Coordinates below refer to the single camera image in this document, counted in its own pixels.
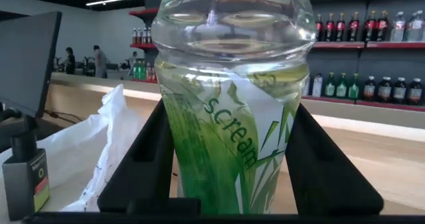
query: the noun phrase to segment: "red shelf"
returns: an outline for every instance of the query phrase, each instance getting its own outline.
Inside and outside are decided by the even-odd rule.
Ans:
[[[366,102],[366,101],[357,101],[356,105],[371,106],[371,107],[377,107],[377,108],[392,108],[392,109],[397,109],[397,110],[425,112],[425,107],[423,107],[423,106],[409,106],[409,105],[403,105],[403,104],[383,104],[383,103],[378,103],[378,102]]]
[[[362,49],[365,44],[363,42],[316,42],[313,47],[322,49]]]
[[[305,100],[316,100],[324,102],[335,102],[340,104],[354,104],[354,100],[348,99],[339,99],[339,98],[326,98],[326,97],[313,97],[313,96],[303,96],[302,99]]]
[[[135,79],[135,78],[132,78],[131,81],[134,81],[134,82],[146,82],[146,83],[150,83],[150,84],[157,84],[158,83],[157,80],[138,80],[138,79]]]
[[[139,49],[156,49],[154,44],[131,44],[130,47]]]
[[[367,48],[371,49],[425,49],[425,42],[369,42]]]

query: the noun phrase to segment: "soda bottle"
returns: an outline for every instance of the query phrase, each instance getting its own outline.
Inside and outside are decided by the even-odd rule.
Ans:
[[[386,40],[386,32],[388,30],[388,25],[388,13],[386,11],[383,11],[381,17],[378,20],[377,41]]]
[[[329,19],[326,22],[325,41],[331,42],[335,40],[335,22],[333,21],[333,13],[329,14]]]
[[[345,31],[345,21],[344,21],[344,13],[341,13],[339,17],[339,21],[337,22],[337,35],[336,41],[342,42],[344,39],[344,31]]]
[[[355,73],[353,78],[353,83],[348,89],[348,98],[351,100],[356,100],[359,97],[359,84],[358,84],[359,74]]]
[[[357,34],[359,33],[359,12],[354,12],[349,23],[347,40],[351,42],[357,41]]]
[[[408,42],[417,42],[422,40],[423,35],[423,23],[422,11],[417,11],[413,17],[413,20],[409,24],[407,32],[407,41]]]
[[[363,91],[363,98],[366,101],[373,101],[375,99],[375,87],[377,84],[375,83],[375,78],[370,76],[369,79],[365,83],[365,89]]]
[[[314,18],[309,0],[162,0],[151,32],[178,196],[203,214],[270,212]]]
[[[381,102],[390,101],[392,90],[391,77],[384,77],[382,81],[379,83],[378,89],[378,99]]]
[[[365,29],[363,31],[363,40],[364,41],[376,41],[376,31],[377,31],[377,20],[375,19],[376,11],[372,11],[369,15],[369,18],[365,22]]]
[[[329,78],[327,79],[325,85],[325,96],[333,97],[335,95],[335,79],[333,77],[333,72],[329,73]]]
[[[313,97],[320,97],[321,96],[321,86],[323,84],[323,78],[321,76],[321,73],[318,73],[314,77],[313,81],[313,90],[311,91],[311,95]]]
[[[394,83],[394,94],[392,99],[396,104],[404,103],[404,98],[406,98],[406,87],[405,78],[398,77],[398,81]]]
[[[316,41],[323,40],[323,22],[321,22],[321,15],[317,15],[316,21]]]
[[[407,96],[407,102],[410,105],[419,105],[422,98],[422,85],[420,78],[414,78],[410,84],[409,94]]]
[[[345,80],[345,73],[341,73],[341,79],[337,86],[337,98],[345,98],[347,95],[347,81]]]
[[[406,20],[404,20],[404,13],[400,11],[396,15],[396,19],[392,25],[391,41],[401,42],[403,41],[404,29],[406,27]]]

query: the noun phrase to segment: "white wall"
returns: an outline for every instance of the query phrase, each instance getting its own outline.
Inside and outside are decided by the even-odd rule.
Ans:
[[[56,56],[64,59],[65,49],[72,47],[76,61],[82,61],[84,56],[93,56],[94,45],[99,45],[114,63],[125,62],[133,51],[137,51],[139,57],[144,57],[142,50],[129,47],[133,28],[144,28],[144,24],[141,19],[128,13],[140,9],[97,12],[37,0],[0,0],[0,11],[24,15],[61,11]]]

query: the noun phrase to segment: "green bottle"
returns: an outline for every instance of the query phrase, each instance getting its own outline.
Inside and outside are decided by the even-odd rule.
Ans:
[[[333,72],[329,73],[329,78],[327,79],[325,85],[325,96],[332,97],[335,94],[335,79],[333,77]]]
[[[347,81],[345,80],[345,73],[341,73],[341,80],[337,87],[337,98],[345,98],[347,95]]]
[[[354,79],[353,79],[353,84],[348,89],[348,98],[351,99],[351,100],[356,100],[357,97],[359,96],[358,81],[359,81],[359,74],[355,73]]]

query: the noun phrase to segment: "water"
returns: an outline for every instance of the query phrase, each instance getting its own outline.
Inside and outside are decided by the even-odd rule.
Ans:
[[[269,213],[309,75],[309,1],[163,0],[152,37],[182,195]]]

